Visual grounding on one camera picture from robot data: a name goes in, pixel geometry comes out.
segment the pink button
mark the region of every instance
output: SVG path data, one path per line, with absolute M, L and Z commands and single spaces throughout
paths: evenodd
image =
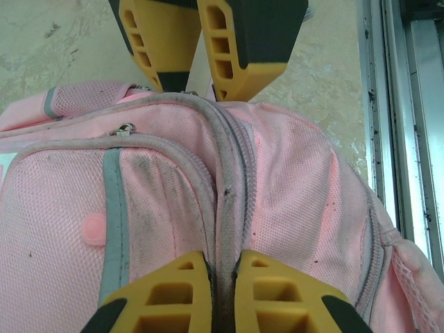
M 86 216 L 80 232 L 86 244 L 104 246 L 106 243 L 106 214 L 91 213 Z

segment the zipper pull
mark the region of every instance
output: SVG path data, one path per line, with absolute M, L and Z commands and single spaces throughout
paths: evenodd
M 112 130 L 110 132 L 111 136 L 117 137 L 129 137 L 132 133 L 136 131 L 136 125 L 133 123 L 123 123 L 118 129 Z

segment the floor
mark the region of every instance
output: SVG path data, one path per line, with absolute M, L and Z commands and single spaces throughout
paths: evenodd
M 287 71 L 255 100 L 315 121 L 367 178 L 356 0 L 310 0 L 314 16 Z M 0 110 L 55 85 L 114 79 L 147 85 L 130 59 L 107 0 L 2 0 Z

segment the front pocket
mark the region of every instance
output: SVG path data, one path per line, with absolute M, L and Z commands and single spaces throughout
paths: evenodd
M 203 251 L 214 267 L 214 202 L 203 163 L 161 138 L 29 147 L 10 165 L 1 190 L 0 293 L 8 308 L 0 331 L 12 324 L 20 332 L 81 330 L 96 309 L 101 277 L 115 278 L 104 270 L 104 247 L 82 240 L 90 214 L 106 213 L 108 225 L 128 229 L 128 241 L 117 243 L 128 247 L 129 266 L 119 258 L 117 279 L 136 279 L 190 248 Z M 36 318 L 48 326 L 36 328 Z

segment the pink backpack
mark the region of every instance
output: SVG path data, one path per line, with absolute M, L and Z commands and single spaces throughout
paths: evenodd
M 426 257 L 291 110 L 90 82 L 0 120 L 0 332 L 79 332 L 108 294 L 192 250 L 224 320 L 247 248 L 340 289 L 374 332 L 444 332 Z

